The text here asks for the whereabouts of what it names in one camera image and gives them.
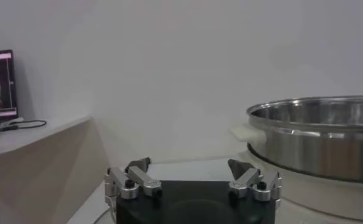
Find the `laptop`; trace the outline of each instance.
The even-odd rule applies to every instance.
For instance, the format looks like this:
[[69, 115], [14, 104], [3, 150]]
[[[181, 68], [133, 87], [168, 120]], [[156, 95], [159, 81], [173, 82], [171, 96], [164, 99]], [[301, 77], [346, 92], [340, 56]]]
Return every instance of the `laptop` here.
[[0, 51], [0, 123], [18, 117], [12, 50]]

